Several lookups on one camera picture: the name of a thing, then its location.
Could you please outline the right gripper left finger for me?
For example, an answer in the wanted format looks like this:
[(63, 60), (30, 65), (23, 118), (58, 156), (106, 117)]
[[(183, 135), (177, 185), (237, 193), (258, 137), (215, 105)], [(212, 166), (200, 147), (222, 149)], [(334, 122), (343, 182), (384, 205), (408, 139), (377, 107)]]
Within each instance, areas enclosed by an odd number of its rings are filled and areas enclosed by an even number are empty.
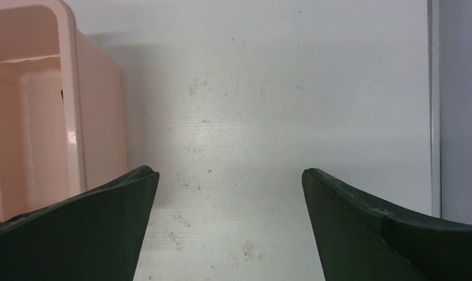
[(0, 222), (0, 280), (132, 280), (159, 179), (143, 165)]

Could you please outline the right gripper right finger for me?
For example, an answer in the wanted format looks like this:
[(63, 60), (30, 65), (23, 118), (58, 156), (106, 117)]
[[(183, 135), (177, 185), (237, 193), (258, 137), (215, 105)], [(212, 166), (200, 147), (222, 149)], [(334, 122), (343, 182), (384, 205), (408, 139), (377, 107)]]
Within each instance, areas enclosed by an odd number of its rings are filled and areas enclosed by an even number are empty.
[(472, 280), (472, 225), (431, 217), (316, 168), (302, 188), (326, 280)]

